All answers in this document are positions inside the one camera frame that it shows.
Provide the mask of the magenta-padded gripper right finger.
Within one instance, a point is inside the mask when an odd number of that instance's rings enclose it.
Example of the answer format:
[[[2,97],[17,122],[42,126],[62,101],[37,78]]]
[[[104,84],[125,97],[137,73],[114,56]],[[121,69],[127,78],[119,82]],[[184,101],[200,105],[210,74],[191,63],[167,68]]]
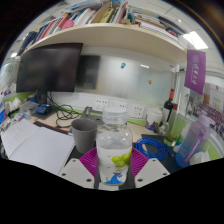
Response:
[[[144,187],[169,175],[168,170],[158,159],[148,159],[135,148],[132,149],[130,168],[136,188]]]

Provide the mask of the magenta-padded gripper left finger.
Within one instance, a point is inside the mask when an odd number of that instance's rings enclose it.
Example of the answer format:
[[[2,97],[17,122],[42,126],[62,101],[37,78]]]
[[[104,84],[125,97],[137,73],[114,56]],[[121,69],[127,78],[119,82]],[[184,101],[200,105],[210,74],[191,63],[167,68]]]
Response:
[[[69,159],[58,176],[80,187],[96,189],[99,181],[97,149],[91,149],[80,158]]]

